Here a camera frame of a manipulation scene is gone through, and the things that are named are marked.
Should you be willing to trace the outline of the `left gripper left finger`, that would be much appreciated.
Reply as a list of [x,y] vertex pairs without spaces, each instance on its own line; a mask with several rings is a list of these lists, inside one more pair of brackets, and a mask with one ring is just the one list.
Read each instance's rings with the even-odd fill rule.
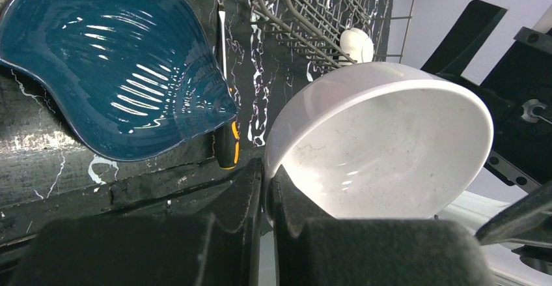
[[67,218],[39,231],[2,285],[257,285],[262,162],[193,214]]

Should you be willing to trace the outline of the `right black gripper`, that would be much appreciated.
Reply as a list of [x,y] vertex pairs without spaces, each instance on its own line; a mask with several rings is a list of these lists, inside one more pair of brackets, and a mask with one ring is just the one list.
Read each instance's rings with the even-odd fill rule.
[[551,245],[551,32],[523,27],[480,85],[461,77],[507,9],[482,0],[465,7],[421,70],[477,94],[495,130],[485,167],[529,193],[502,210],[475,237],[482,245]]

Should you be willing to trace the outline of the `small patterned flower dish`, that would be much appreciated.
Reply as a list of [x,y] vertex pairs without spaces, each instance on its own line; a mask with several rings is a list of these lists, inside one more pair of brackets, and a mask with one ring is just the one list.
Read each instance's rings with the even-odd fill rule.
[[353,27],[340,36],[340,48],[356,63],[369,63],[374,58],[374,43],[361,29]]

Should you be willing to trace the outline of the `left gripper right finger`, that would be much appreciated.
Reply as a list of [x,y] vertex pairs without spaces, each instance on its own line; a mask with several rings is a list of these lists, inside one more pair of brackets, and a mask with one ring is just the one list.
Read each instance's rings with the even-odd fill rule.
[[447,220],[352,219],[324,212],[285,168],[266,181],[278,285],[493,285],[479,243]]

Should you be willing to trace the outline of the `white bowl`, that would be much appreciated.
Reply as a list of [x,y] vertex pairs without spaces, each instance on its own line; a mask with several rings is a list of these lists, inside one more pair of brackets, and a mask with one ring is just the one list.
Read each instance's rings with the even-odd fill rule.
[[353,64],[281,109],[263,189],[283,167],[333,217],[431,218],[474,181],[493,137],[491,113],[469,89],[404,64]]

